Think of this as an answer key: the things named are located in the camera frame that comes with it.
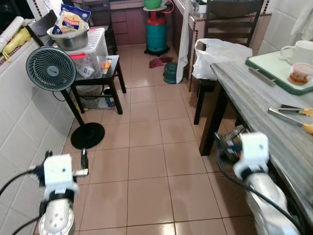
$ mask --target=table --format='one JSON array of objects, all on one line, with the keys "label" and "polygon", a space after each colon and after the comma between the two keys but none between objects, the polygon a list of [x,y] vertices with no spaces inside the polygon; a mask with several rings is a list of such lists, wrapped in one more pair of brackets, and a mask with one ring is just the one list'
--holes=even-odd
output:
[{"label": "table", "polygon": [[[313,225],[313,136],[268,114],[269,107],[288,104],[313,106],[313,93],[292,95],[279,86],[271,87],[248,71],[242,62],[211,65],[217,76],[214,97],[200,143],[202,156],[209,155],[228,102],[251,131],[263,132],[269,139],[271,163],[292,197]],[[313,118],[295,114],[293,118],[312,123]]]},{"label": "table", "polygon": [[[119,55],[109,55],[108,60],[111,62],[111,66],[108,69],[108,72],[104,74],[101,78],[94,78],[94,79],[83,79],[83,80],[75,80],[74,83],[71,85],[71,89],[73,91],[73,95],[77,101],[78,107],[81,113],[84,113],[84,108],[82,102],[79,97],[113,97],[116,109],[118,114],[123,114],[123,109],[121,103],[119,101],[116,88],[114,85],[114,78],[118,76],[119,82],[121,84],[122,92],[126,93],[126,87],[124,83],[124,78],[121,70],[121,66],[119,64]],[[90,85],[108,85],[112,95],[79,95],[75,86],[90,86]]]}]

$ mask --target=snack bag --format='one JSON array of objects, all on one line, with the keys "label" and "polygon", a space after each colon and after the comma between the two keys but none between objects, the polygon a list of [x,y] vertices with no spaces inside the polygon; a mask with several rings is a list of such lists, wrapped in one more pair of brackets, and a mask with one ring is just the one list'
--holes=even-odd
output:
[{"label": "snack bag", "polygon": [[85,11],[78,7],[61,5],[61,15],[54,25],[53,34],[64,34],[70,31],[83,29],[91,15],[90,11]]}]

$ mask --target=green bowl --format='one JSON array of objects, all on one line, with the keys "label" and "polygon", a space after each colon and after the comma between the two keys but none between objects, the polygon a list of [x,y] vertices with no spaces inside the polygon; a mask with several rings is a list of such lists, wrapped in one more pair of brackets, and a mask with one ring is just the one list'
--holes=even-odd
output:
[{"label": "green bowl", "polygon": [[162,0],[143,0],[143,4],[147,9],[156,9],[161,6]]}]

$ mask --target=black cable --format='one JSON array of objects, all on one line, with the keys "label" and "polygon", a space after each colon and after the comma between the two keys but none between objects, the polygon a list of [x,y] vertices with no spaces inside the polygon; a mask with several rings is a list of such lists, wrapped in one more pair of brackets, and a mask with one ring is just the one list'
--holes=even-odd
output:
[{"label": "black cable", "polygon": [[17,178],[19,178],[19,177],[21,177],[21,176],[23,176],[23,175],[31,174],[31,173],[33,173],[33,172],[34,172],[34,170],[28,170],[28,171],[25,171],[25,172],[23,172],[23,173],[21,173],[21,174],[18,174],[18,175],[15,176],[15,177],[13,177],[11,180],[9,180],[9,182],[7,182],[7,183],[1,188],[1,190],[0,190],[0,196],[1,196],[1,194],[3,193],[3,191],[4,191],[13,181],[15,181]]},{"label": "black cable", "polygon": [[35,221],[39,220],[41,216],[38,216],[30,221],[28,221],[27,223],[23,224],[22,226],[20,226],[18,229],[16,229],[12,235],[16,235],[20,230],[22,230],[23,228],[25,228],[26,226],[34,223]]},{"label": "black cable", "polygon": [[222,174],[229,179],[231,182],[235,183],[236,185],[244,188],[247,191],[250,191],[252,193],[254,193],[255,195],[257,195],[258,197],[262,198],[264,201],[266,201],[267,203],[269,203],[271,206],[273,206],[276,210],[278,210],[281,214],[283,214],[288,220],[290,220],[290,222],[292,224],[294,224],[294,226],[297,228],[297,230],[301,233],[301,235],[305,235],[305,233],[303,232],[303,229],[301,228],[301,226],[291,217],[291,215],[289,215],[288,213],[286,213],[281,207],[279,207],[277,204],[275,204],[272,200],[268,199],[267,197],[265,197],[263,194],[259,193],[258,191],[254,190],[253,188],[246,186],[240,182],[238,182],[236,179],[234,179],[233,177],[231,177],[228,173],[226,173],[221,165],[220,162],[220,157],[219,154],[217,154],[215,156],[215,160],[217,165],[219,166]]},{"label": "black cable", "polygon": [[65,99],[64,99],[64,100],[60,100],[59,98],[57,98],[57,97],[55,96],[54,92],[52,92],[52,94],[53,94],[54,98],[56,98],[58,101],[60,101],[60,102],[64,102],[64,101],[65,101]]}]

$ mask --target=cutting board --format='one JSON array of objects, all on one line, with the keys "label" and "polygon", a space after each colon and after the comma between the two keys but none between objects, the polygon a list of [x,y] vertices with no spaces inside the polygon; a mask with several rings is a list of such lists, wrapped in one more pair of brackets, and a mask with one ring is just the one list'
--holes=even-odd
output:
[{"label": "cutting board", "polygon": [[289,81],[291,65],[280,55],[280,51],[250,57],[246,60],[246,65],[275,80],[278,86],[291,94],[302,95],[313,91],[313,80],[305,85],[296,85]]}]

